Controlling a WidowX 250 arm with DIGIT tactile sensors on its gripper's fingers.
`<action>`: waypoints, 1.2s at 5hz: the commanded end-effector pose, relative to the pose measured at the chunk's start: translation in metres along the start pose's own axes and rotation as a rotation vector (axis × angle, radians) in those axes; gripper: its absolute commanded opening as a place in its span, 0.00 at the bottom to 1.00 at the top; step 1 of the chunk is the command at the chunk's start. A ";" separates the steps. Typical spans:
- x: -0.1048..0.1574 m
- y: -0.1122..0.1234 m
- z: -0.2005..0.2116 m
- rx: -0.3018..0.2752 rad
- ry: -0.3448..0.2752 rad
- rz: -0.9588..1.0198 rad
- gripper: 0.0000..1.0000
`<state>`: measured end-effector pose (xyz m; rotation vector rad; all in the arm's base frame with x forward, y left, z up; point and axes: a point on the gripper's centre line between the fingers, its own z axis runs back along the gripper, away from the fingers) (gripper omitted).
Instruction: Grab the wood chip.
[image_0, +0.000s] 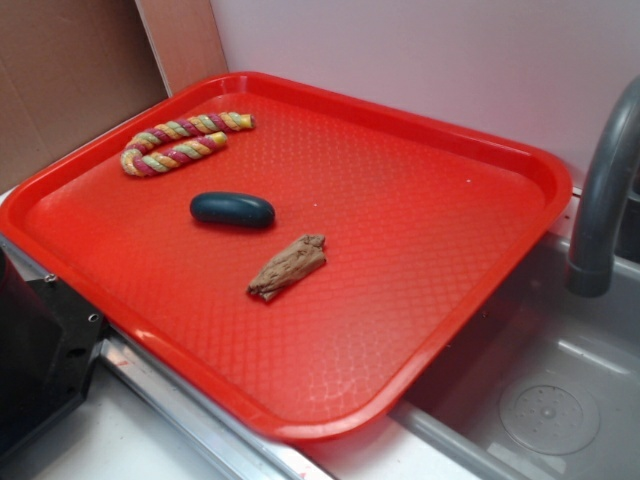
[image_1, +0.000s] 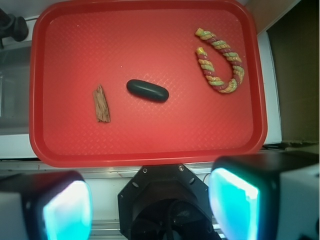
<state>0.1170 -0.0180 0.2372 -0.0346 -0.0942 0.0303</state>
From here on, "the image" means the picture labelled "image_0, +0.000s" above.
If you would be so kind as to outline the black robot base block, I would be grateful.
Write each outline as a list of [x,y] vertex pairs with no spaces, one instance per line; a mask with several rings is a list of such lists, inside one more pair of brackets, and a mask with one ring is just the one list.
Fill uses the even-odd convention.
[[25,280],[1,254],[1,459],[86,399],[102,312],[57,278]]

